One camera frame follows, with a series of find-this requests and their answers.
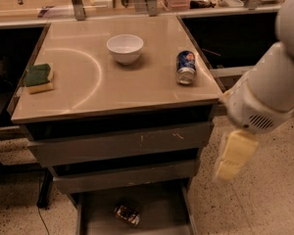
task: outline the floor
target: floor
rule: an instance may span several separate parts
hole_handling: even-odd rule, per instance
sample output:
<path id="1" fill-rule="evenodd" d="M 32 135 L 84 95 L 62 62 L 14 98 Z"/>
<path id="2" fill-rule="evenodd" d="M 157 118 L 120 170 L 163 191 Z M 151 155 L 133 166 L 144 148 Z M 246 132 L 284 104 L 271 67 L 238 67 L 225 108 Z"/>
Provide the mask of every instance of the floor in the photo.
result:
<path id="1" fill-rule="evenodd" d="M 221 135 L 230 131 L 227 117 L 214 119 L 210 144 L 188 192 L 199 234 L 294 235 L 294 117 L 272 133 L 260 136 L 261 145 L 235 180 L 212 181 Z M 34 158 L 26 140 L 0 141 L 5 165 Z M 55 187 L 47 209 L 36 207 L 39 172 L 0 176 L 0 235 L 74 234 L 76 210 Z"/>

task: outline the black cable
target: black cable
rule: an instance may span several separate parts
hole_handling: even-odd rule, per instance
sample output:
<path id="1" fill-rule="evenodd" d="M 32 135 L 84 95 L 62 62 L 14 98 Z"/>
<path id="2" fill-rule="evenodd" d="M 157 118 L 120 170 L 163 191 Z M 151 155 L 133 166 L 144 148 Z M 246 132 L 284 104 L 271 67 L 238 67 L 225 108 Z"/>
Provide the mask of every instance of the black cable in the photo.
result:
<path id="1" fill-rule="evenodd" d="M 40 185 L 40 181 L 41 181 L 41 172 L 39 172 L 38 192 L 40 192 L 40 186 L 41 186 L 41 185 Z M 46 229 L 46 231 L 47 231 L 47 234 L 50 235 L 49 230 L 48 230 L 48 227 L 47 227 L 47 225 L 46 225 L 46 223 L 45 223 L 45 220 L 42 218 L 42 215 L 41 215 L 41 213 L 40 213 L 40 209 L 39 209 L 39 208 L 37 208 L 37 209 L 38 209 L 38 214 L 39 214 L 39 216 L 40 216 L 40 219 L 41 219 L 43 225 L 45 226 L 45 229 Z"/>

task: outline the bowl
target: bowl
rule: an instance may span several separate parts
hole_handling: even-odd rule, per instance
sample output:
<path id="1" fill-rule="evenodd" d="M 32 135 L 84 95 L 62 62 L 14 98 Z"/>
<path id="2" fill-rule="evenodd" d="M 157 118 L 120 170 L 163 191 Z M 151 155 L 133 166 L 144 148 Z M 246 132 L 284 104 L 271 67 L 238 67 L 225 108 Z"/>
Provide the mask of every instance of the bowl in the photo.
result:
<path id="1" fill-rule="evenodd" d="M 144 41 L 131 34 L 116 35 L 107 42 L 107 48 L 114 59 L 123 65 L 134 63 L 140 56 Z"/>

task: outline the can in drawer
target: can in drawer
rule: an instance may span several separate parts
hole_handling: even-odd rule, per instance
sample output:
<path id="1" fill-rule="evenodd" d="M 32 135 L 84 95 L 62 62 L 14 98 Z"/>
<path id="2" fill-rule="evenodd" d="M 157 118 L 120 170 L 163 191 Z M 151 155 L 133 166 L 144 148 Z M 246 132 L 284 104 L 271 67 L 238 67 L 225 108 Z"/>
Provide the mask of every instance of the can in drawer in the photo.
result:
<path id="1" fill-rule="evenodd" d="M 182 51 L 176 57 L 176 81 L 191 84 L 196 75 L 195 55 L 190 51 Z"/>
<path id="2" fill-rule="evenodd" d="M 118 204 L 115 208 L 116 218 L 126 222 L 132 227 L 136 227 L 139 223 L 140 214 L 138 211 L 125 206 L 124 204 Z"/>

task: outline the drawer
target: drawer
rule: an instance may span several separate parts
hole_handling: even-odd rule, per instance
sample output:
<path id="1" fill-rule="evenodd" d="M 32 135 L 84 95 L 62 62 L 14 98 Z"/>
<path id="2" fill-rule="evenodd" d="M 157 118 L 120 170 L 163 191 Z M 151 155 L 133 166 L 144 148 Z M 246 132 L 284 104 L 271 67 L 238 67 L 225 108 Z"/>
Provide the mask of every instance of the drawer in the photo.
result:
<path id="1" fill-rule="evenodd" d="M 31 141 L 42 166 L 67 165 L 202 147 L 213 124 L 192 122 L 93 135 Z"/>
<path id="2" fill-rule="evenodd" d="M 56 176 L 54 184 L 61 193 L 73 194 L 193 177 L 198 167 L 199 159 L 138 165 Z"/>
<path id="3" fill-rule="evenodd" d="M 116 219 L 116 205 L 140 213 L 136 227 Z M 181 181 L 170 181 L 78 195 L 77 235 L 196 235 L 193 216 Z"/>

